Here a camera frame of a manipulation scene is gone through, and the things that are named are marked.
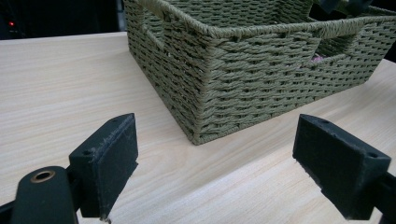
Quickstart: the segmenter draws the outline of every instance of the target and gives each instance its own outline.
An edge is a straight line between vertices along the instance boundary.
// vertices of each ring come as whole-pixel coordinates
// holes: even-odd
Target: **woven rope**
[[[194,144],[360,85],[396,16],[314,21],[311,1],[125,0],[136,61]],[[345,11],[345,3],[338,8]],[[314,55],[323,56],[312,62]]]

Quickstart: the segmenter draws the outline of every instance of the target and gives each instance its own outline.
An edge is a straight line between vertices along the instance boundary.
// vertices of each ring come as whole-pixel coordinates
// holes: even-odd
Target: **clamp screw hole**
[[[47,180],[53,178],[54,176],[55,176],[55,172],[54,172],[54,171],[51,171],[51,170],[42,171],[42,172],[40,172],[40,173],[34,175],[34,176],[30,179],[30,181],[31,181],[32,183],[38,184],[38,183],[42,183],[42,182],[44,182],[44,181],[47,181]]]
[[[83,154],[84,156],[88,156],[88,155],[91,155],[91,154],[92,154],[92,151],[85,150],[85,151],[82,152],[82,154]]]
[[[369,157],[371,157],[371,158],[377,158],[377,157],[378,157],[378,155],[376,155],[376,154],[373,153],[373,152],[369,152],[369,153],[367,153],[367,155],[368,155]]]

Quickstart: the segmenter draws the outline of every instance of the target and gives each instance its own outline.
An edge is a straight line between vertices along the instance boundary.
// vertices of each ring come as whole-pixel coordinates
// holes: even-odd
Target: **green woven basket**
[[[311,0],[125,0],[130,51],[196,145],[364,83],[396,14],[316,21]]]

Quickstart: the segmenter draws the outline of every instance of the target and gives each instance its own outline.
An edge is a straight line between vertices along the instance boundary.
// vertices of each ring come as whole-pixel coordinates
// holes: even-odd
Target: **basket rim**
[[[257,25],[257,26],[238,26],[238,27],[217,27],[214,25],[208,25],[201,21],[198,21],[191,15],[182,11],[178,7],[170,4],[165,0],[132,0],[137,4],[142,5],[146,9],[150,10],[153,14],[160,17],[162,20],[166,20],[167,13],[172,13],[186,22],[191,28],[202,35],[209,35],[214,38],[228,38],[232,36],[254,36],[254,35],[266,35],[272,33],[292,33],[298,31],[320,31],[321,36],[326,37],[327,33],[333,33],[333,35],[345,35],[342,30],[347,30],[347,33],[357,32],[364,24],[373,22],[385,22],[385,21],[396,21],[396,12],[389,11],[379,7],[369,7],[370,11],[377,11],[387,16],[366,16],[350,19],[342,19],[337,21],[309,21],[309,22],[298,22],[290,24],[273,24],[273,25]],[[318,3],[318,0],[312,0],[312,3]],[[344,7],[347,3],[346,0],[341,1],[342,4],[339,7]]]

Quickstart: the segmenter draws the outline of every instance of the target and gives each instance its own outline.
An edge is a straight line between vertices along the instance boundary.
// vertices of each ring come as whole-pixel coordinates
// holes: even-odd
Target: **black clamp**
[[[386,154],[325,119],[301,115],[293,158],[346,219],[368,220],[376,207],[381,223],[396,223],[396,178]]]
[[[108,218],[137,166],[134,114],[106,122],[69,155],[70,166],[49,166],[26,175],[14,202],[0,207],[0,223],[78,223]]]
[[[335,10],[342,0],[320,0],[320,6],[328,14]],[[372,4],[373,0],[349,0],[346,10],[353,16],[360,15]]]

